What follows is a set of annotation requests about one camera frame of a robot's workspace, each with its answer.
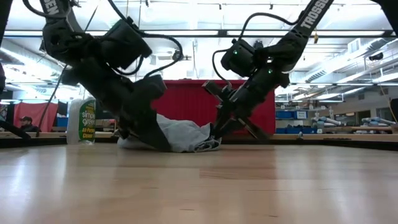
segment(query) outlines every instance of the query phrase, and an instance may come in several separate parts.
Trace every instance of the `person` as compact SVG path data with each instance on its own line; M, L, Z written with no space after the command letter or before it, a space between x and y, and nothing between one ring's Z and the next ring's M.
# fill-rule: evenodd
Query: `person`
M32 124L33 120L31 117L25 116L20 119L21 129L25 132L36 132L39 127Z

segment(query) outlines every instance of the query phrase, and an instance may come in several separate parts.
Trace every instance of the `blue bin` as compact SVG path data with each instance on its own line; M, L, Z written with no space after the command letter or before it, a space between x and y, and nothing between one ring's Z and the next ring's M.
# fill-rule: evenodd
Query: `blue bin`
M316 134L317 129L316 128L303 128L303 134Z
M57 127L67 127L68 118L57 118Z
M286 134L286 128L277 128L276 134Z
M286 134L298 134L301 131L301 128L286 128Z
M275 117L279 119L292 119L293 112L291 111L276 111Z

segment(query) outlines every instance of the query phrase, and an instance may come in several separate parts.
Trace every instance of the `red wall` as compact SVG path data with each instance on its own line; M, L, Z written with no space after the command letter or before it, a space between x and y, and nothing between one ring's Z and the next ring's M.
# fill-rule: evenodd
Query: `red wall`
M153 107L169 119L186 119L199 126L213 123L218 100L201 87L205 82L206 80L165 80L168 89L161 99L154 102ZM222 80L215 82L220 87L225 86ZM239 87L243 82L244 80L231 80L233 88ZM274 92L270 92L267 100L256 108L251 121L266 133L275 133Z

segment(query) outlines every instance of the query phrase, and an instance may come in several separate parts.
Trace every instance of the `window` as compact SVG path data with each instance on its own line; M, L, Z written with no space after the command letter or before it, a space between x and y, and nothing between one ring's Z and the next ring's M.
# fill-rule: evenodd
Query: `window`
M379 118L386 119L388 121L393 121L390 108L380 108L376 110L376 114Z

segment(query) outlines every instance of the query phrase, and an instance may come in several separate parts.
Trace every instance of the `white cloth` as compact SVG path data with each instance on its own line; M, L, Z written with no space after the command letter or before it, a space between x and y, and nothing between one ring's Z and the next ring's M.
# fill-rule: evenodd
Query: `white cloth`
M173 152L206 152L220 148L221 139L215 140L210 136L210 123L199 127L193 121L172 120L160 114L157 115L157 122ZM152 148L132 136L119 138L118 146L125 149Z

